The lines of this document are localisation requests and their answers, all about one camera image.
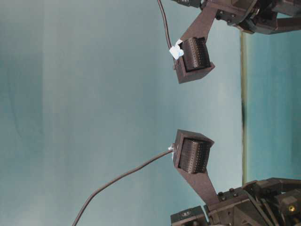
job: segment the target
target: screw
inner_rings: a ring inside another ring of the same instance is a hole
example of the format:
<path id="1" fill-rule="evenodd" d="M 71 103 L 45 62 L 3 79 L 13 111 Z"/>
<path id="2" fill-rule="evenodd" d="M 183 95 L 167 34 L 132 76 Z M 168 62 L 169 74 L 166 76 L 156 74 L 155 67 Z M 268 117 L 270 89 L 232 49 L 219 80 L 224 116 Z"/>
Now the screw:
<path id="1" fill-rule="evenodd" d="M 186 217 L 186 216 L 189 216 L 190 215 L 190 211 L 186 211 L 186 212 L 184 212 L 184 213 L 182 213 L 182 217 Z"/>
<path id="2" fill-rule="evenodd" d="M 290 212 L 295 212 L 296 208 L 295 208 L 294 206 L 289 206 L 289 207 L 288 207 L 288 210 L 289 210 Z"/>
<path id="3" fill-rule="evenodd" d="M 199 226 L 199 222 L 194 221 L 194 222 L 193 222 L 193 226 Z"/>

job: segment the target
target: white tape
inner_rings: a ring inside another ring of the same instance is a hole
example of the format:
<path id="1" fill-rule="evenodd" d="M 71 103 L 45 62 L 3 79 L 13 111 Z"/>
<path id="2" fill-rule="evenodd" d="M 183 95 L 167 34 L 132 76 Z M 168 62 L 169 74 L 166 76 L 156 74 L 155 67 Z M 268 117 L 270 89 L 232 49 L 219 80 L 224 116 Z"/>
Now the white tape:
<path id="1" fill-rule="evenodd" d="M 171 144 L 168 150 L 169 151 L 174 150 L 174 144 Z M 172 152 L 171 159 L 174 160 L 174 152 Z"/>
<path id="2" fill-rule="evenodd" d="M 180 48 L 180 44 L 183 41 L 181 39 L 179 39 L 174 46 L 172 46 L 169 50 L 169 52 L 171 53 L 171 55 L 173 55 L 174 59 L 179 59 L 179 57 L 184 55 L 184 51 Z"/>

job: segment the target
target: wire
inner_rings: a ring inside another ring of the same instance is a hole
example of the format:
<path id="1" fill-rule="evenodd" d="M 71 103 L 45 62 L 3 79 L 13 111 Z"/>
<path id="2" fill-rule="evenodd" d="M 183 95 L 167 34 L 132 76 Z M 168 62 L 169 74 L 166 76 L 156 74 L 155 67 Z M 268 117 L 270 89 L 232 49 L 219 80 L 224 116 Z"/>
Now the wire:
<path id="1" fill-rule="evenodd" d="M 124 173 L 124 174 L 121 174 L 119 177 L 116 177 L 115 179 L 113 179 L 112 181 L 108 182 L 108 183 L 105 184 L 104 186 L 98 188 L 98 189 L 97 189 L 96 191 L 94 191 L 94 192 L 89 196 L 89 198 L 86 200 L 86 202 L 84 203 L 83 207 L 80 209 L 80 211 L 79 211 L 77 217 L 75 218 L 75 220 L 74 220 L 72 226 L 76 226 L 76 225 L 77 225 L 77 223 L 78 223 L 78 221 L 79 221 L 81 215 L 82 215 L 83 212 L 85 211 L 86 207 L 89 205 L 89 203 L 91 202 L 91 200 L 92 200 L 98 193 L 100 193 L 102 190 L 104 190 L 104 189 L 107 188 L 108 186 L 114 184 L 115 182 L 119 181 L 120 179 L 122 179 L 122 178 L 124 178 L 124 177 L 126 177 L 126 176 L 128 176 L 128 175 L 130 175 L 130 174 L 132 174 L 132 173 L 135 173 L 135 172 L 141 170 L 142 168 L 144 168 L 144 167 L 147 166 L 148 164 L 150 164 L 150 163 L 152 163 L 153 161 L 155 161 L 155 160 L 157 160 L 157 159 L 159 159 L 159 158 L 161 158 L 161 157 L 163 157 L 163 156 L 165 156 L 165 155 L 171 153 L 172 151 L 173 151 L 173 150 L 169 148 L 168 151 L 163 152 L 163 153 L 161 153 L 161 154 L 155 156 L 154 158 L 148 160 L 147 162 L 145 162 L 145 163 L 142 164 L 141 166 L 138 166 L 138 167 L 136 167 L 136 168 L 134 168 L 134 169 L 132 169 L 132 170 L 130 170 L 130 171 Z"/>
<path id="2" fill-rule="evenodd" d="M 170 42 L 170 38 L 169 38 L 168 24 L 167 24 L 166 15 L 165 15 L 165 11 L 164 11 L 164 8 L 163 8 L 161 0 L 158 0 L 158 4 L 159 4 L 159 8 L 161 10 L 162 17 L 163 17 L 166 42 L 167 42 L 167 45 L 168 45 L 168 49 L 170 49 L 171 48 L 171 42 Z"/>

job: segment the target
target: blue-green wall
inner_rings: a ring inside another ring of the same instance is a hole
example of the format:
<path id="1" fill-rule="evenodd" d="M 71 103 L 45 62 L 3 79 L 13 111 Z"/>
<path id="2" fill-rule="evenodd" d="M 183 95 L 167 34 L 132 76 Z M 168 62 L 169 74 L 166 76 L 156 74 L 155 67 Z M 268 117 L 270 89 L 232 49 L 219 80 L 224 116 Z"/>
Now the blue-green wall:
<path id="1" fill-rule="evenodd" d="M 301 179 L 301 32 L 245 35 L 246 180 Z"/>
<path id="2" fill-rule="evenodd" d="M 199 13 L 164 1 L 175 42 Z M 215 141 L 217 190 L 240 186 L 239 32 L 216 22 L 215 70 L 179 85 L 153 1 L 4 0 L 0 225 L 71 225 L 111 178 L 165 151 L 178 128 Z M 97 196 L 79 225 L 169 225 L 200 199 L 165 157 Z"/>

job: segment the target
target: teal backdrop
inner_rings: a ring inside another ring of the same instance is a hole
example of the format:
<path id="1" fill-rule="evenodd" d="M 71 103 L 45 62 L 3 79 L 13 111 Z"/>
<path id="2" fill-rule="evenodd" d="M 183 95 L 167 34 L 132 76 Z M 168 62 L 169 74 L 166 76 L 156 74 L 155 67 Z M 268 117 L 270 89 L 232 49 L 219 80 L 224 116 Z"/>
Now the teal backdrop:
<path id="1" fill-rule="evenodd" d="M 163 4 L 175 43 L 199 10 Z M 0 11 L 1 226 L 71 225 L 92 191 L 177 129 L 215 141 L 217 191 L 241 186 L 237 29 L 215 22 L 216 68 L 179 85 L 155 0 L 3 0 Z M 95 197 L 78 225 L 169 225 L 200 204 L 168 156 Z"/>
<path id="2" fill-rule="evenodd" d="M 246 34 L 245 179 L 301 179 L 301 31 Z"/>

